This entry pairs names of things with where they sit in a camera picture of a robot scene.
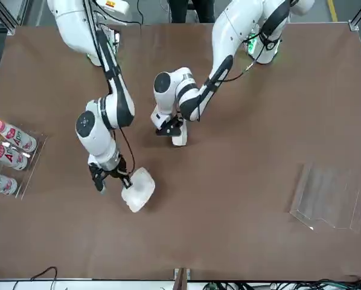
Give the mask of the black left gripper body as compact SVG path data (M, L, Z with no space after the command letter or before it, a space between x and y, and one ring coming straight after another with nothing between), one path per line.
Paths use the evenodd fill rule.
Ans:
M161 124L159 129L156 129L157 136L179 137L181 135L181 127L184 123L182 117L173 117Z

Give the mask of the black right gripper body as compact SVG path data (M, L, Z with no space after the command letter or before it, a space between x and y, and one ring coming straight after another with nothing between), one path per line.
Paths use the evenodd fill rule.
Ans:
M129 178L125 161L120 161L116 168L112 170L102 169L96 163L89 163L88 166L93 179L104 179L106 176L109 175L119 179Z

